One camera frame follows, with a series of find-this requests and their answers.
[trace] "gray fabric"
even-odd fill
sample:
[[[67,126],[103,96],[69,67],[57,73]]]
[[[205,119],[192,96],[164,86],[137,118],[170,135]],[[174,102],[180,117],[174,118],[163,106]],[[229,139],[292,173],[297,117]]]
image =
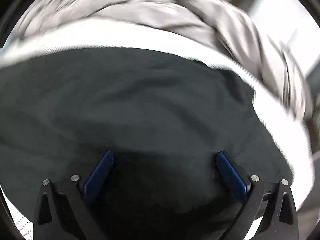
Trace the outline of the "gray fabric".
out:
[[[86,17],[147,25],[229,52],[296,118],[312,115],[309,88],[288,49],[274,44],[245,12],[222,0],[36,0],[11,38],[24,39]]]

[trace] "blue gripper pad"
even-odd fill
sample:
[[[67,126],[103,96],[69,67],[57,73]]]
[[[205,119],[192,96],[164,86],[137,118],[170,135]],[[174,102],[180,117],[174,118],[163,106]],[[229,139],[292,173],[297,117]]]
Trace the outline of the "blue gripper pad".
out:
[[[228,185],[231,190],[233,197],[240,203],[245,204],[247,201],[247,194],[250,190],[250,182],[246,178],[246,183],[241,179],[240,175],[236,171],[236,167],[233,161],[229,161],[223,152],[219,152],[216,157],[216,165],[219,173],[222,176],[224,182]]]
[[[85,201],[91,203],[97,198],[103,183],[112,169],[113,161],[112,151],[107,151],[83,185]]]

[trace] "black fabric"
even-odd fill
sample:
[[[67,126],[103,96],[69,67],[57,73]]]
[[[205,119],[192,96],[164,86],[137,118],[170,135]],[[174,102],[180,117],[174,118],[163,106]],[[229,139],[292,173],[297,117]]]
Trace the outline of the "black fabric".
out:
[[[266,181],[292,181],[253,93],[233,72],[142,49],[75,49],[3,68],[0,183],[32,221],[44,179],[111,149],[115,168],[92,212],[112,239],[214,239],[239,209],[216,152]]]

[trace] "screw head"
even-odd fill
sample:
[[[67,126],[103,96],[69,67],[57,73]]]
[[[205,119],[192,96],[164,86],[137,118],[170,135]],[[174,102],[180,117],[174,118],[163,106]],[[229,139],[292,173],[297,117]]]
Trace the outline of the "screw head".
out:
[[[73,175],[72,177],[71,177],[71,181],[77,181],[79,179],[79,176],[78,175]]]
[[[282,179],[281,183],[285,186],[287,186],[289,184],[289,182],[286,179]]]
[[[45,179],[44,181],[42,181],[42,185],[43,186],[47,186],[49,184],[49,180]]]
[[[260,180],[259,176],[258,175],[252,175],[251,176],[251,179],[255,182],[258,182]]]

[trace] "motion blur fabric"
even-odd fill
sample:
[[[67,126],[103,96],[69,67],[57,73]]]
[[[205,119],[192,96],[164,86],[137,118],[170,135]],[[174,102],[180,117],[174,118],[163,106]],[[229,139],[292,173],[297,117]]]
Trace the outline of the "motion blur fabric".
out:
[[[312,116],[308,85],[290,51],[269,40],[244,11],[222,0],[35,0],[10,40],[90,17],[146,25],[209,46],[261,80],[297,119]]]
[[[266,181],[292,181],[253,92],[231,71],[144,49],[75,49],[2,68],[0,183],[32,221],[44,178],[111,149],[115,169],[92,210],[114,239],[218,237],[239,206],[216,152]]]

